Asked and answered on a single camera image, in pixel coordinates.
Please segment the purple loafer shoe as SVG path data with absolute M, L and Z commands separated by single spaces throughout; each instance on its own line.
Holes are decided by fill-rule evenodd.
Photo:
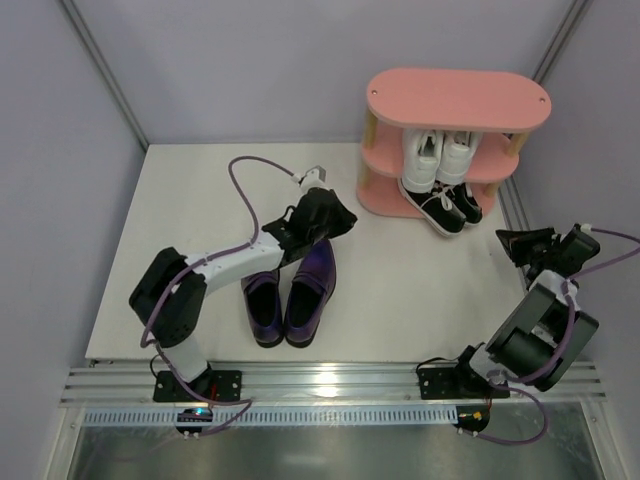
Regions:
M 336 280 L 333 247 L 322 240 L 300 262 L 291 282 L 284 315 L 285 339 L 291 346 L 306 348 L 313 342 Z
M 241 280 L 249 326 L 262 348 L 273 348 L 284 338 L 279 282 L 278 270 L 259 272 Z

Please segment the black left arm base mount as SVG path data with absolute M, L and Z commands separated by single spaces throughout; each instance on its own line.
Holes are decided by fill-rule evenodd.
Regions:
M 230 403 L 240 400 L 242 388 L 240 370 L 207 370 L 188 386 L 197 395 L 216 402 Z M 160 371 L 156 376 L 153 401 L 157 403 L 194 402 L 170 371 Z

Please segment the black canvas sneaker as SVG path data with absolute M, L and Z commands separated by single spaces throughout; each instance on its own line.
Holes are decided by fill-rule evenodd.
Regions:
M 471 186 L 467 183 L 456 185 L 449 194 L 454 206 L 465 216 L 466 224 L 478 225 L 483 219 L 483 210 L 477 203 Z
M 401 195 L 441 235 L 458 235 L 464 229 L 467 218 L 448 196 L 451 190 L 449 186 L 435 182 L 429 192 L 416 193 L 409 191 L 399 180 L 398 188 Z

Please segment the white sneaker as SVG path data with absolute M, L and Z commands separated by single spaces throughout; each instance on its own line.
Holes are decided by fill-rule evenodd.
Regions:
M 446 185 L 462 184 L 482 136 L 482 132 L 445 131 L 436 180 Z
M 443 148 L 443 132 L 405 129 L 402 133 L 404 188 L 414 193 L 429 192 L 436 180 Z

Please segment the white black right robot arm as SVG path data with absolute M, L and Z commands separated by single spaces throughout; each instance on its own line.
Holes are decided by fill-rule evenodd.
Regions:
M 576 276 L 600 252 L 587 226 L 561 235 L 552 228 L 498 230 L 508 258 L 525 269 L 526 294 L 491 339 L 465 349 L 454 368 L 465 392 L 487 394 L 498 384 L 551 389 L 582 353 L 599 322 L 577 301 Z

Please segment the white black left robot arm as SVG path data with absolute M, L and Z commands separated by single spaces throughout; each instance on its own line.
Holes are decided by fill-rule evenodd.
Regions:
M 173 247 L 161 250 L 128 300 L 144 325 L 141 346 L 154 346 L 178 384 L 203 401 L 194 388 L 203 385 L 211 367 L 194 331 L 205 298 L 243 278 L 303 259 L 321 242 L 348 233 L 356 222 L 335 191 L 313 187 L 282 217 L 256 224 L 245 244 L 192 257 Z

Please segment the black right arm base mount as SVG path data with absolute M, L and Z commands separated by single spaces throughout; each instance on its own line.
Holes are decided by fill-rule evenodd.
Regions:
M 499 390 L 467 367 L 427 365 L 417 368 L 422 400 L 505 399 L 509 391 Z

